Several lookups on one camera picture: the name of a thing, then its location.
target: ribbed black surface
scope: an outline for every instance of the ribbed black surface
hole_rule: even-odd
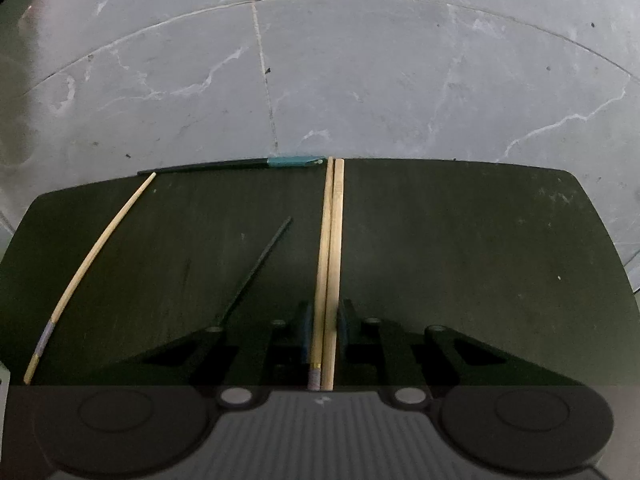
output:
[[[71,478],[56,474],[51,480]],[[457,455],[429,419],[373,392],[275,392],[222,416],[203,446],[148,480],[508,480]],[[593,470],[568,480],[602,480]]]

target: circular pad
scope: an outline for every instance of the circular pad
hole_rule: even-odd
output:
[[[233,406],[246,404],[252,397],[252,393],[246,388],[227,388],[220,394],[220,399]]]
[[[403,404],[420,404],[427,399],[427,394],[420,388],[400,388],[396,390],[394,397]]]
[[[613,431],[609,405],[586,386],[456,386],[440,417],[462,451],[521,474],[587,466]]]
[[[207,410],[190,386],[59,386],[36,412],[47,459],[85,477],[133,477],[181,460],[203,435]]]

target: concrete floor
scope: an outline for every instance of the concrete floor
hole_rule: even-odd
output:
[[[512,162],[572,172],[640,286],[639,18],[640,0],[5,0],[0,223],[161,165]]]

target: purple tape wrap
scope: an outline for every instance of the purple tape wrap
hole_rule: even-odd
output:
[[[49,322],[47,323],[46,327],[44,327],[44,330],[42,332],[42,335],[40,336],[40,340],[38,341],[38,345],[36,346],[36,350],[34,352],[34,354],[37,355],[39,358],[42,357],[42,352],[44,351],[44,347],[47,345],[47,341],[49,341],[49,338],[51,337],[51,333],[53,332],[53,327],[55,327],[55,325],[56,324],[49,319]]]
[[[320,390],[320,368],[309,370],[309,382],[307,388],[313,392]]]

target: black stick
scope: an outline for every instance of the black stick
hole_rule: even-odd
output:
[[[155,170],[139,171],[138,175],[151,173],[183,173],[185,171],[224,170],[225,168],[268,168],[266,158],[245,158],[243,160],[221,160],[219,162],[199,162],[197,164],[185,164],[184,166],[169,166],[168,168],[156,168]]]
[[[223,311],[222,317],[220,318],[220,322],[216,324],[217,326],[221,326],[222,327],[222,326],[226,325],[226,322],[228,321],[229,317],[231,316],[231,314],[235,310],[236,306],[238,306],[238,304],[240,303],[240,300],[242,300],[242,297],[244,296],[244,293],[246,292],[246,290],[249,287],[250,283],[254,280],[254,277],[258,273],[258,270],[260,270],[260,267],[262,266],[264,261],[267,259],[267,256],[269,256],[269,253],[273,249],[273,246],[280,239],[280,237],[284,234],[284,231],[287,230],[287,228],[291,224],[292,220],[293,220],[292,217],[288,217],[282,223],[282,225],[279,227],[279,229],[276,231],[276,234],[273,235],[273,238],[269,241],[267,246],[262,250],[262,253],[258,257],[258,260],[254,263],[254,266],[251,268],[251,270],[249,271],[249,273],[245,277],[244,282],[242,282],[242,285],[240,285],[240,288],[236,292],[235,296],[231,299],[229,304],[226,306],[226,309]]]

